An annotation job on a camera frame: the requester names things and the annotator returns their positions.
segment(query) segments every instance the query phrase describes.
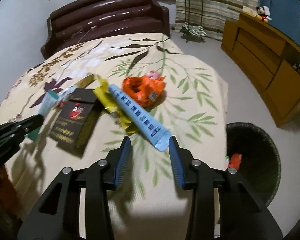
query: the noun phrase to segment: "floral bedsheet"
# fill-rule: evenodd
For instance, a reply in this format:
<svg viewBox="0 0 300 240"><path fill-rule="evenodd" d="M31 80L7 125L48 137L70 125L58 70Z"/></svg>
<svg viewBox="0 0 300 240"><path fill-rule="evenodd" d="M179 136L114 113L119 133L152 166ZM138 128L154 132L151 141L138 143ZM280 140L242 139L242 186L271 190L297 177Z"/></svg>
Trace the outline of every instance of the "floral bedsheet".
<svg viewBox="0 0 300 240"><path fill-rule="evenodd" d="M150 70L161 72L167 83L151 115L195 158L225 169L227 84L214 69L183 54L160 33L108 37L56 53L16 82L0 107L0 124L18 114L23 119L36 114L49 89L58 93L87 72L97 73L120 87L125 77L141 76ZM26 138L21 150L6 163L22 205L21 217L29 213L63 167L86 168L119 147L123 139L124 130L104 112L83 156L71 155L48 137L57 115L58 110L50 111L37 141ZM185 239L192 193L175 186L168 149L157 151L140 134L130 138L133 168L127 171L123 186L108 194L115 238ZM84 236L84 223L80 221Z"/></svg>

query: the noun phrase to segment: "crumpled orange wrapper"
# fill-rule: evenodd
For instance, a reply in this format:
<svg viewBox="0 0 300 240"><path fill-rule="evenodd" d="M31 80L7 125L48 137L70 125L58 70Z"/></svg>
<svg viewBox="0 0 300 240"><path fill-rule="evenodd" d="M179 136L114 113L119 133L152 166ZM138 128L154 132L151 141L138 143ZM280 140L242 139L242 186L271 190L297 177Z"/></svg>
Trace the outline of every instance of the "crumpled orange wrapper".
<svg viewBox="0 0 300 240"><path fill-rule="evenodd" d="M151 106L166 86L165 82L163 82L164 78L159 77L155 79L147 75L125 78L122 83L122 91L140 106Z"/></svg>
<svg viewBox="0 0 300 240"><path fill-rule="evenodd" d="M101 84L100 87L97 87L93 90L93 93L103 104L105 109L116 119L120 121L121 126L124 128L127 134L133 134L138 131L137 126L132 122L130 117L128 117L124 111L121 111L117 105L117 102L112 97L109 92L109 85L106 79L101 78L97 75L97 78Z"/></svg>

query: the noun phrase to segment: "curtain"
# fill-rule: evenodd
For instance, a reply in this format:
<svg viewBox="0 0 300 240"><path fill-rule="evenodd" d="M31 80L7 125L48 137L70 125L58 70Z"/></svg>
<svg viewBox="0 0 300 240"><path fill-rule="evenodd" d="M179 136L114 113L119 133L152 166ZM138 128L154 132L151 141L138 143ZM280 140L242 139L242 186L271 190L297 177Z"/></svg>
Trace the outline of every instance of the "curtain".
<svg viewBox="0 0 300 240"><path fill-rule="evenodd" d="M300 1L260 0L260 6L264 5L270 9L272 21L269 24L300 46Z"/></svg>
<svg viewBox="0 0 300 240"><path fill-rule="evenodd" d="M258 0L190 0L190 24L194 26L202 25L205 28L207 37L222 40L222 33L226 19L237 20L239 14L229 8L237 10L245 5L256 8ZM188 19L188 0L186 0L186 10ZM185 0L176 0L176 29L180 30L185 22Z"/></svg>

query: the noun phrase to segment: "wooden cabinet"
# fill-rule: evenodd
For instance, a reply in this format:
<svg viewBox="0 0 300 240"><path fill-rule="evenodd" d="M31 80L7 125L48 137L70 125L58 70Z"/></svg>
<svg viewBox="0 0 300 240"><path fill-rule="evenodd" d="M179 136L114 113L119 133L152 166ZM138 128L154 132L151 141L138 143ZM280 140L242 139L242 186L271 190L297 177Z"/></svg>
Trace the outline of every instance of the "wooden cabinet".
<svg viewBox="0 0 300 240"><path fill-rule="evenodd" d="M221 48L237 63L266 103L277 126L300 111L300 47L274 27L240 12L226 20Z"/></svg>

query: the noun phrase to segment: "mickey mouse plush toy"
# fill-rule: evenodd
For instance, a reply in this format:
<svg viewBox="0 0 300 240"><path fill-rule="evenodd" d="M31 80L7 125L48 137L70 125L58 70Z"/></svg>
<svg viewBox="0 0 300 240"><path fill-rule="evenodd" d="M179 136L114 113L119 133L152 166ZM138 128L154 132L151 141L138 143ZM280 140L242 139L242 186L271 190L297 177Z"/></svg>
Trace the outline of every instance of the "mickey mouse plush toy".
<svg viewBox="0 0 300 240"><path fill-rule="evenodd" d="M257 7L257 13L256 18L259 20L268 23L268 20L271 21L272 19L269 17L270 16L270 10L267 6L263 7Z"/></svg>

